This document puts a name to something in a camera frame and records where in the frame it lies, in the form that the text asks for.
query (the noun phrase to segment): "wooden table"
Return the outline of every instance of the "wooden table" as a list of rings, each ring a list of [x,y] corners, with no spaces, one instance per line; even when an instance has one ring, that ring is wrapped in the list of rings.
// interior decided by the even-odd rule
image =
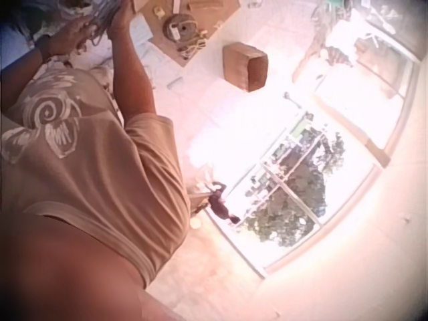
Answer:
[[[228,20],[240,7],[239,0],[224,0],[224,6],[218,9],[195,9],[193,11],[188,10],[188,4],[189,0],[181,0],[180,13],[192,15],[198,23],[198,29],[208,31],[207,39],[209,39],[217,31],[218,27],[226,22],[226,20]],[[153,13],[153,8],[156,6],[161,7],[166,13],[161,20]],[[183,44],[177,45],[168,40],[163,34],[163,24],[173,14],[173,0],[148,0],[147,4],[140,12],[144,15],[152,30],[153,38],[150,42],[162,50],[164,54],[174,59],[180,66],[185,67],[195,55],[189,60],[184,60],[177,51]]]

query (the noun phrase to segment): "wall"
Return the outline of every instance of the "wall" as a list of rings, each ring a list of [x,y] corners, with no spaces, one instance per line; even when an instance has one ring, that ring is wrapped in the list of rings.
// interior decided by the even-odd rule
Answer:
[[[427,303],[426,68],[390,166],[325,238],[260,282],[205,217],[150,292],[189,321],[412,320]]]

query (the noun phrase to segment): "short sleeve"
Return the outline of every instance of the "short sleeve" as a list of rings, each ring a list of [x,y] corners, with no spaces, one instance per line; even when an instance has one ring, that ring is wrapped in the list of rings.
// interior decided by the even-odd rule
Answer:
[[[180,201],[188,207],[171,119],[140,114],[126,123],[125,131],[135,144],[147,179],[158,195],[165,203],[175,198],[173,203]]]
[[[126,123],[125,131],[139,152],[151,150],[174,165],[179,165],[171,119],[156,114],[139,114]]]

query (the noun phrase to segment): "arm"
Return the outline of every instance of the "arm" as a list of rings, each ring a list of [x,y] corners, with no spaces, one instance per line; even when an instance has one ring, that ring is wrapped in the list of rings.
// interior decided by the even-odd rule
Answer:
[[[156,114],[152,84],[135,52],[130,36],[130,22],[133,17],[131,1],[122,0],[108,30],[113,46],[114,97],[125,124],[138,114]]]
[[[220,183],[220,182],[213,182],[213,185],[214,186],[220,186],[220,189],[218,189],[218,191],[220,193],[223,193],[226,190],[226,188],[227,188],[227,186],[225,184]]]
[[[90,36],[91,28],[86,23],[89,17],[73,20],[51,38],[43,38],[36,48],[27,52],[16,62],[1,71],[1,109],[6,111],[18,100],[26,85],[43,64],[43,60],[56,55],[70,54],[79,43]]]

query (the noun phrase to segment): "wristwatch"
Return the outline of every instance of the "wristwatch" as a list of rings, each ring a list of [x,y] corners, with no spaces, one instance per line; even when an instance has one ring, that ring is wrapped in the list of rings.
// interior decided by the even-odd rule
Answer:
[[[50,38],[50,35],[42,35],[39,39],[37,39],[34,45],[34,47],[40,51],[44,64],[50,61],[52,57],[49,53]]]

